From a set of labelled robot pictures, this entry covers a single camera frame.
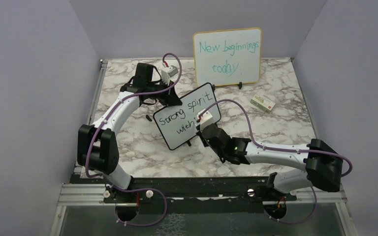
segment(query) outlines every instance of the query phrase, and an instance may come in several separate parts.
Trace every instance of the white wall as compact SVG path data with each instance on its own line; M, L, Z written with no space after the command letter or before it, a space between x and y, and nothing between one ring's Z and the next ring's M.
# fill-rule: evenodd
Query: white wall
M67 0L0 0L0 235L48 235L98 58Z
M353 161L343 178L360 235L378 235L378 1L328 0L294 60L319 138Z
M107 58L193 57L198 31L261 27L263 57L294 57L326 0L70 0Z

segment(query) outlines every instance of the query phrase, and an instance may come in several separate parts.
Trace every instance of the small whiteboard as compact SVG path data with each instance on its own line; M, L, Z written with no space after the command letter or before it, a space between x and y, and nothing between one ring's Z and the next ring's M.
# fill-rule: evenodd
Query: small whiteboard
M196 83L255 83L261 71L261 29L229 29L193 35Z
M164 107L153 115L154 121L170 150L175 150L196 136L196 115L202 109L216 102L212 85L206 83L182 96L182 106ZM221 119L218 105L208 110L214 123Z

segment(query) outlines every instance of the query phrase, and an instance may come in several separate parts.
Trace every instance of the small box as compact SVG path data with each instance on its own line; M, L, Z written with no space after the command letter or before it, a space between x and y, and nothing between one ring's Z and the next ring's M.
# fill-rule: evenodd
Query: small box
M266 113L270 113L275 106L275 103L273 101L261 96L258 93L256 93L255 96L250 100L250 103Z

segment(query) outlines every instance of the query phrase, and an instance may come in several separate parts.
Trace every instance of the marble tabletop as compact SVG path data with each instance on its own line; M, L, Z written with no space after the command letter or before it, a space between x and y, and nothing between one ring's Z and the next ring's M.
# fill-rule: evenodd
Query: marble tabletop
M95 119L100 118L113 104L121 86L134 75L138 62L162 68L161 59L109 60ZM178 67L174 59L167 59L167 62ZM179 96L197 87L193 59L182 59L181 62L182 77L175 86ZM217 100L228 98L242 104L252 122L254 138L258 141L293 145L309 143L315 134L290 59L262 59L261 66L262 75L257 83L243 85L241 89L237 86L217 87ZM153 80L158 79L158 75L154 73ZM276 103L270 114L264 114L250 104L249 100L257 92ZM161 107L159 103L154 106L142 105L117 134L120 165L134 177L268 176L273 172L291 170L290 167L270 164L223 164L210 148L203 146L198 137L190 141L191 147L184 144L171 151L156 123L146 119L146 115L152 117ZM242 111L232 103L220 103L219 107L219 127L231 137L249 138ZM84 168L81 177L86 177Z

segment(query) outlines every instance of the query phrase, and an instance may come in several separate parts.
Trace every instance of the teal handwriting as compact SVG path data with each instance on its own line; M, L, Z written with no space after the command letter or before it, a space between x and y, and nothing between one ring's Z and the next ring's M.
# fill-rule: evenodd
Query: teal handwriting
M220 45L218 45L218 46L215 45L213 47L211 47L209 45L206 45L206 41L205 41L205 45L202 45L202 43L199 43L199 50L200 50L200 52L202 52L202 49L203 49L203 51L205 51L205 52L212 53L211 50L218 51L219 48L220 48Z
M230 77L237 70L238 65L239 65L239 63L237 63L237 66L234 65L234 64L229 64L228 60L225 60L225 65L218 65L217 66L217 65L214 64L212 66L212 70L214 72L218 72L218 73L229 74L229 77Z
M202 44L201 42L199 43L199 52L207 52L207 53L213 53L217 52L220 49L220 44L216 45L208 45L206 41ZM235 43L235 44L228 44L227 45L227 40L224 41L224 47L222 49L222 52L229 52L231 56L235 55L236 51L248 51L250 53L255 53L258 52L257 48L260 47L259 42L246 42L246 43Z
M227 40L224 41L224 51L223 52L230 52L230 55L233 56L235 54L235 51L241 51L241 50L247 50L251 53L256 52L256 48L260 47L258 42L254 43L245 43L245 44L232 44L227 46Z

